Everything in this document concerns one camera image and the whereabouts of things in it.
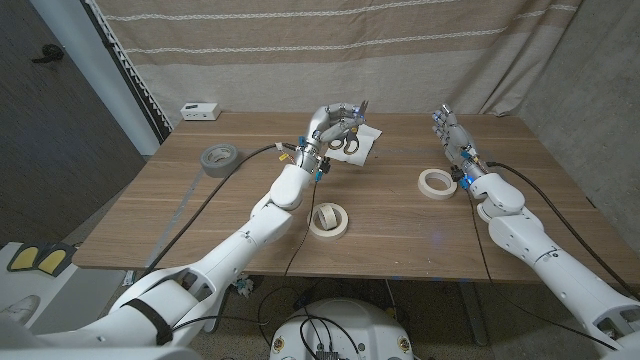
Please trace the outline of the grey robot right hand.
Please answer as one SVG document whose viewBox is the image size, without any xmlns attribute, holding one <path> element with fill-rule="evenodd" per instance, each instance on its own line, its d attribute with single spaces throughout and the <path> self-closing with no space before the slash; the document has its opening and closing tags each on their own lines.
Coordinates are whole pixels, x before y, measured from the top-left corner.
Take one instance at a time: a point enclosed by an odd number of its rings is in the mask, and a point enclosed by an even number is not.
<svg viewBox="0 0 640 360">
<path fill-rule="evenodd" d="M 480 159 L 475 140 L 458 122 L 447 104 L 442 104 L 432 115 L 432 130 L 439 139 L 446 158 L 457 166 L 471 182 L 488 173 Z"/>
</svg>

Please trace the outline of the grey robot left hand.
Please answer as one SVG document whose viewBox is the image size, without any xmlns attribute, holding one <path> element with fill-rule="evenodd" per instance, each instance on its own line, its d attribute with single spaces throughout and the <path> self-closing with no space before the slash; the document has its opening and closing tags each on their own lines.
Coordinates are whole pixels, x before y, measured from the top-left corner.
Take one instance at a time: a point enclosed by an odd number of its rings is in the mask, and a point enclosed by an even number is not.
<svg viewBox="0 0 640 360">
<path fill-rule="evenodd" d="M 313 173 L 320 163 L 320 151 L 324 144 L 331 149 L 343 148 L 346 155 L 359 149 L 357 132 L 365 122 L 368 101 L 360 105 L 335 103 L 320 107 L 312 116 L 307 134 L 302 138 L 295 164 Z"/>
</svg>

